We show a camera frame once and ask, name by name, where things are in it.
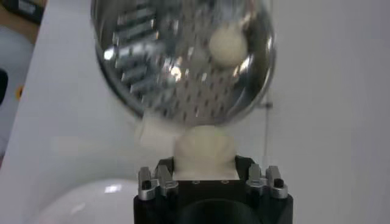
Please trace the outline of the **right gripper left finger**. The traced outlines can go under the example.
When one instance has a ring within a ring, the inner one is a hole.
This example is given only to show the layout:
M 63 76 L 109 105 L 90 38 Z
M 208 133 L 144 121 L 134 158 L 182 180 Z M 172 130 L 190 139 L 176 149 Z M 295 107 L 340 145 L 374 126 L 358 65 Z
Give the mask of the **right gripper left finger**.
M 153 200 L 157 195 L 168 198 L 178 194 L 179 182 L 173 179 L 174 158 L 161 159 L 154 173 L 149 167 L 141 167 L 138 171 L 138 198 Z

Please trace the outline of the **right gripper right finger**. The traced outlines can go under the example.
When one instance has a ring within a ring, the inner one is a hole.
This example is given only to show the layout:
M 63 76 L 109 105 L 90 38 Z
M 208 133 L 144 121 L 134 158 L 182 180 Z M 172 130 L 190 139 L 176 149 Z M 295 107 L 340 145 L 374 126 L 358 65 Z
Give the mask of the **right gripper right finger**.
M 235 167 L 240 180 L 243 180 L 249 190 L 255 190 L 262 195 L 269 195 L 278 200 L 288 198 L 288 187 L 281 178 L 277 166 L 269 166 L 266 175 L 252 158 L 235 156 Z

